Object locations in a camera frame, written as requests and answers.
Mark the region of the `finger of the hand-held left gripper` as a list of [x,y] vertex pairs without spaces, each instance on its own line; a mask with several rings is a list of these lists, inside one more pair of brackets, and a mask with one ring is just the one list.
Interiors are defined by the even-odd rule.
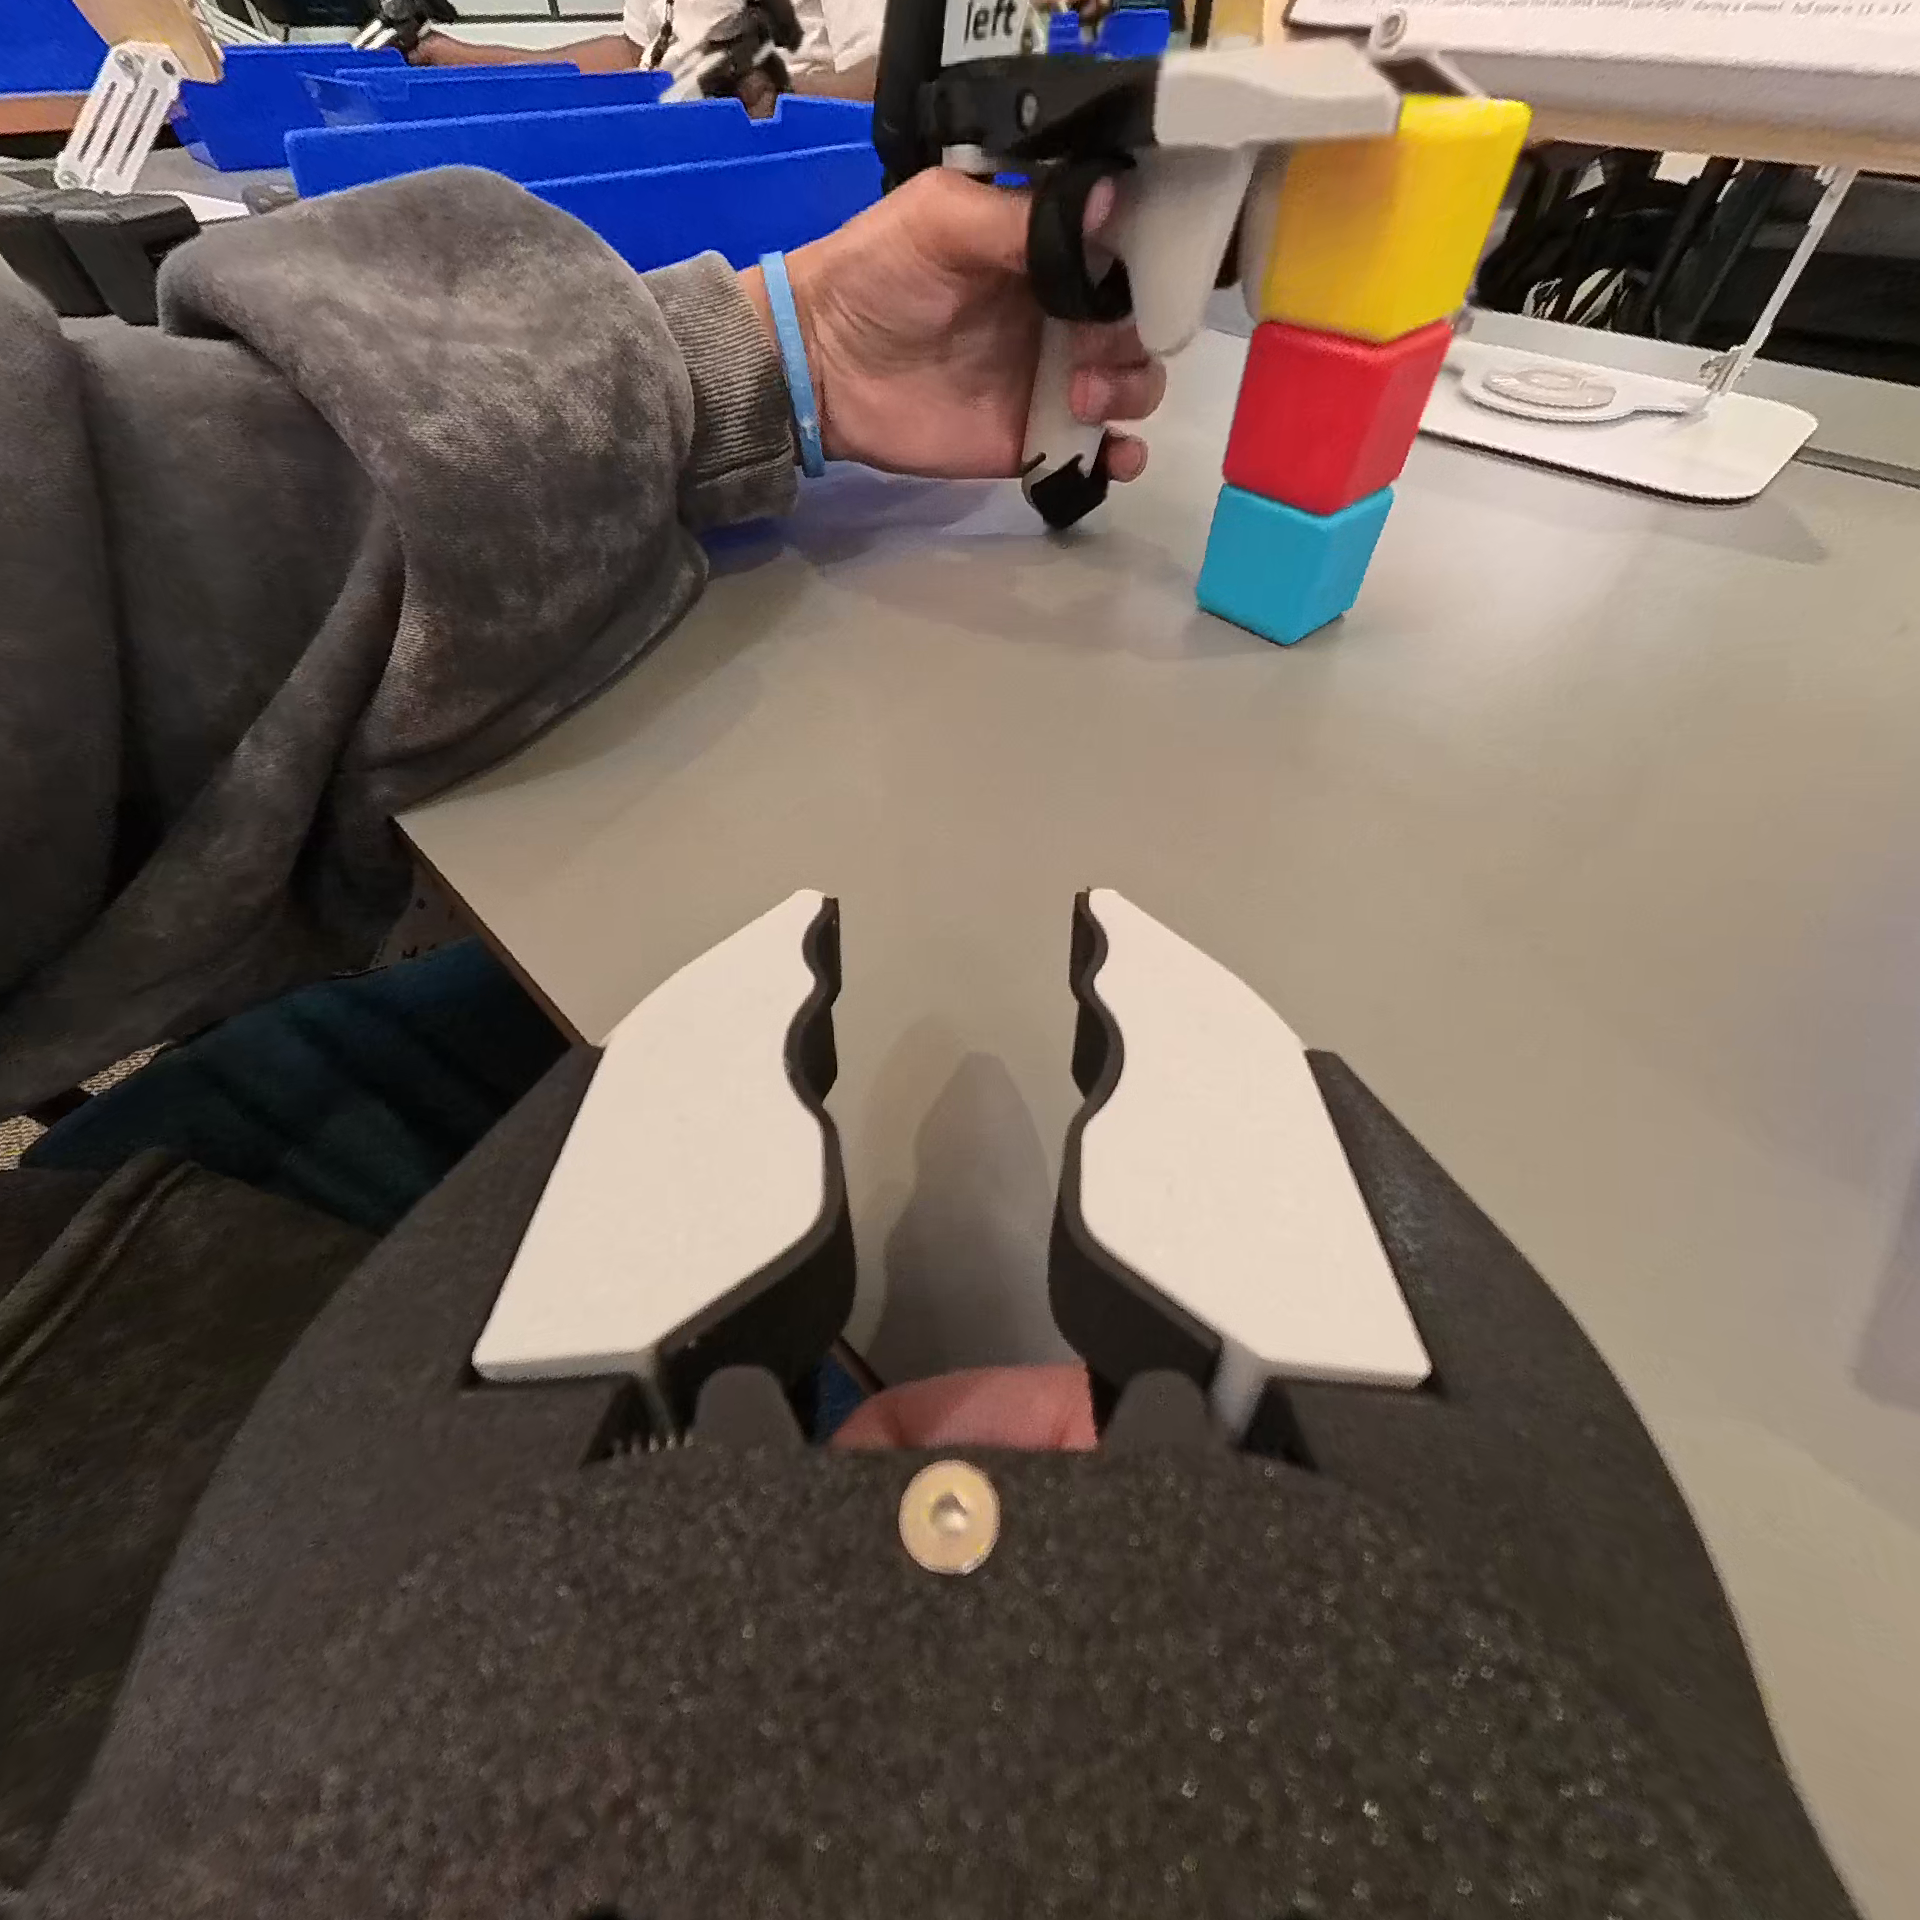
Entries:
[[1216,272],[1269,154],[1389,138],[1401,95],[1343,39],[1283,39],[1158,59],[1147,143],[1127,175],[1127,282],[1149,355],[1202,328]]
[[1266,272],[1277,252],[1279,205],[1290,149],[1261,151],[1248,183],[1237,228],[1237,287],[1242,298],[1261,298]]

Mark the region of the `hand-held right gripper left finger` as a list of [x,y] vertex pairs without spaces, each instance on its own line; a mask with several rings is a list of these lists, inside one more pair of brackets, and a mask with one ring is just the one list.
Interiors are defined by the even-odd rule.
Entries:
[[800,1428],[857,1296],[837,1080],[841,908],[798,889],[610,1032],[471,1346],[481,1385],[616,1383],[689,1436],[743,1373]]

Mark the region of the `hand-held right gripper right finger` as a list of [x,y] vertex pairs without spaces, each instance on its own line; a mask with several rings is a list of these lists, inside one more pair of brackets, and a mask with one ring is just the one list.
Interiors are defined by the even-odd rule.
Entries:
[[1416,1394],[1433,1359],[1313,1056],[1239,973],[1123,895],[1072,901],[1079,1104],[1047,1243],[1099,1419],[1175,1376],[1248,1443],[1297,1385]]

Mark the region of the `yellow cube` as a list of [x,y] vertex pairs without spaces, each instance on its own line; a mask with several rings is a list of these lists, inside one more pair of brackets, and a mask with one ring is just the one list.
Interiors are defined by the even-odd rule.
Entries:
[[1369,344],[1450,321],[1528,122],[1517,100],[1413,95],[1394,135],[1294,146],[1251,321]]

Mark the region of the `red cube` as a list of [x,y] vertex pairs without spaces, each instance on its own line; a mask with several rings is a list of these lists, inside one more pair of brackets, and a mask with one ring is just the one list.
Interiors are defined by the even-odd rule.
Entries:
[[1239,380],[1222,481],[1315,517],[1387,489],[1401,475],[1450,338],[1449,321],[1384,344],[1258,323]]

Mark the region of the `cyan cube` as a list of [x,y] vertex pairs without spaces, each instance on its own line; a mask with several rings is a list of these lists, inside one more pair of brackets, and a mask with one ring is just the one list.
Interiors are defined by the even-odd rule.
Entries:
[[1233,628],[1294,645],[1341,619],[1374,561],[1394,489],[1315,515],[1221,485],[1195,605]]

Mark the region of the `person's left forearm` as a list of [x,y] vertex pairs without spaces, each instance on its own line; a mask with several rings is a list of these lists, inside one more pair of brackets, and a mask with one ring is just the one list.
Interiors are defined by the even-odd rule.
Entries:
[[551,729],[798,491],[735,269],[454,168],[205,228],[158,323],[5,269],[1,1096],[365,968],[394,816]]

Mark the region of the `grey desk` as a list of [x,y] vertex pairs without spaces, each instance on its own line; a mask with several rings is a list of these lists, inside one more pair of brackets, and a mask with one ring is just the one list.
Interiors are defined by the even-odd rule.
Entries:
[[838,898],[855,1351],[1061,1355],[1072,901],[1338,1053],[1667,1455],[1858,1906],[1914,1916],[1914,491],[1675,508],[1422,444],[1341,623],[1192,603],[1242,344],[1051,541],[838,469],[621,684],[402,829],[599,1042]]

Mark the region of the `person's left hand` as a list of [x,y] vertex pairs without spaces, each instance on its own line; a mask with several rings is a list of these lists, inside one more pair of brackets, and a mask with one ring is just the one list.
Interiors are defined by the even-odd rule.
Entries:
[[942,481],[1023,466],[1045,315],[1025,275],[1031,194],[928,170],[845,226],[739,282],[758,321],[798,340],[806,457]]

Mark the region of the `blue wristband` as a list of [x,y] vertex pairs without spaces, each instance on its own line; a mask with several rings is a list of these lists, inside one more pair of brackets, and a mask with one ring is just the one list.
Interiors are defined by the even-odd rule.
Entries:
[[758,282],[775,324],[800,469],[803,479],[821,479],[826,469],[822,407],[808,365],[800,305],[781,252],[758,256]]

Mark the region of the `person's blue jeans leg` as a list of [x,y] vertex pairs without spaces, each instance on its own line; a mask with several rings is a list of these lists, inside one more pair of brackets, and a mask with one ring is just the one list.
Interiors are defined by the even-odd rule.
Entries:
[[462,940],[161,1049],[47,1128],[19,1168],[111,1172],[161,1151],[386,1232],[569,1051],[517,973]]

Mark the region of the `printed instruction sheet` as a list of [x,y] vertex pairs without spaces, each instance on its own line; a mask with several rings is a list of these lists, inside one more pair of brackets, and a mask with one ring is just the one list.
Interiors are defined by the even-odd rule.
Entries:
[[1295,3],[1295,28],[1422,52],[1913,75],[1914,3]]

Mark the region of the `black device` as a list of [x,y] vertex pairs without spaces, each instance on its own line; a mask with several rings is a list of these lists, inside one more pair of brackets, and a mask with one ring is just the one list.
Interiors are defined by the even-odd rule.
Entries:
[[56,226],[56,194],[1,200],[1,258],[63,321],[111,314]]
[[63,321],[117,317],[158,324],[158,275],[169,253],[200,233],[181,197],[54,193],[54,235],[67,267],[53,306]]

